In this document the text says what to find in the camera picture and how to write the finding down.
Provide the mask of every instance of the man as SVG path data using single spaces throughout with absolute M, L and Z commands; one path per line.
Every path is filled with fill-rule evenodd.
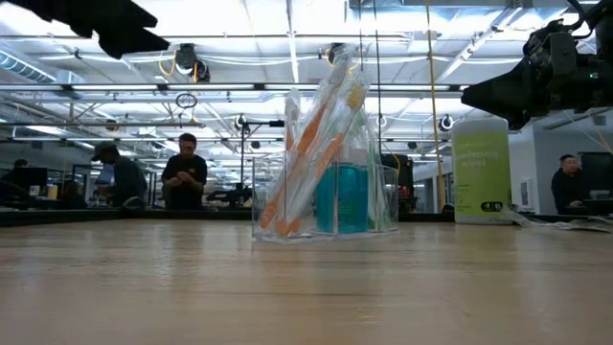
M 2 176 L 2 180 L 13 183 L 14 178 L 15 178 L 15 169 L 19 169 L 19 168 L 28 168 L 28 161 L 25 159 L 17 159 L 12 164 L 12 170 L 10 172 L 7 172 L 7 174 L 5 174 L 4 176 Z
M 101 161 L 114 166 L 115 185 L 99 187 L 102 195 L 112 196 L 113 205 L 122 206 L 132 197 L 143 198 L 147 182 L 136 162 L 119 154 L 113 142 L 101 142 L 96 145 L 92 161 Z
M 179 137 L 180 153 L 169 159 L 162 173 L 166 189 L 166 208 L 170 210 L 199 210 L 202 191 L 207 183 L 207 162 L 195 153 L 196 139 L 190 133 Z
M 582 205 L 589 198 L 581 180 L 581 169 L 577 158 L 565 154 L 559 158 L 560 168 L 552 179 L 552 192 L 556 199 L 557 212 L 560 215 L 573 214 L 573 208 Z

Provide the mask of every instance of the teal bottle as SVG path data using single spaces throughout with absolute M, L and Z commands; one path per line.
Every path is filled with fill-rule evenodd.
M 317 227 L 321 232 L 334 231 L 336 186 L 339 233 L 363 233 L 368 230 L 368 169 L 364 159 L 364 154 L 367 153 L 359 149 L 345 149 L 345 152 L 349 157 L 345 154 L 345 157 L 342 157 L 344 159 L 338 163 L 338 175 L 336 165 L 332 164 L 324 172 L 315 191 Z

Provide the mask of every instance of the black shirt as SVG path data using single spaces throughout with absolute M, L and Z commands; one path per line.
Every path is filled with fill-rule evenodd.
M 207 183 L 207 162 L 198 155 L 193 158 L 183 158 L 179 154 L 171 157 L 162 173 L 162 178 L 168 180 L 181 172 L 188 173 L 202 185 Z M 202 208 L 202 191 L 198 191 L 185 182 L 177 187 L 172 187 L 169 189 L 166 208 L 171 210 L 199 210 Z
M 589 191 L 585 188 L 581 177 L 581 170 L 574 175 L 568 175 L 560 168 L 552 179 L 552 192 L 556 199 L 557 212 L 561 215 L 566 213 L 566 208 L 573 201 L 583 201 L 589 198 Z
M 113 195 L 115 206 L 122 206 L 131 197 L 143 198 L 145 196 L 147 181 L 136 162 L 120 156 L 115 161 L 113 172 L 115 185 L 111 187 L 110 193 Z

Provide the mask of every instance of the person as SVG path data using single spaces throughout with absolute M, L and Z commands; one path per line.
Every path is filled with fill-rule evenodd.
M 79 183 L 64 181 L 59 208 L 62 210 L 80 210 L 87 208 L 83 195 L 79 194 Z
M 101 195 L 107 195 L 113 200 L 113 205 L 122 206 L 133 198 L 143 198 L 147 190 L 147 181 L 143 172 L 133 160 L 120 155 L 113 142 L 101 142 L 96 145 L 92 161 L 112 164 L 115 184 L 110 187 L 99 187 Z
M 577 158 L 565 154 L 559 158 L 559 162 L 560 168 L 552 178 L 556 209 L 560 215 L 573 214 L 573 208 L 582 206 L 582 201 L 589 198 L 589 192 L 584 188 Z
M 17 159 L 12 164 L 12 170 L 10 172 L 7 172 L 4 176 L 2 176 L 2 180 L 13 183 L 15 179 L 15 169 L 19 169 L 19 168 L 28 168 L 28 161 L 25 159 Z
M 180 153 L 171 157 L 162 173 L 166 208 L 170 210 L 199 210 L 207 183 L 207 162 L 195 154 L 197 142 L 190 133 L 179 137 Z

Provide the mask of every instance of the computer monitor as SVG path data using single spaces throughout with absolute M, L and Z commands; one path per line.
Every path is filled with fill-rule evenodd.
M 582 153 L 581 174 L 588 191 L 613 191 L 613 154 Z
M 14 184 L 30 190 L 32 186 L 47 185 L 47 169 L 46 168 L 15 168 L 14 169 Z

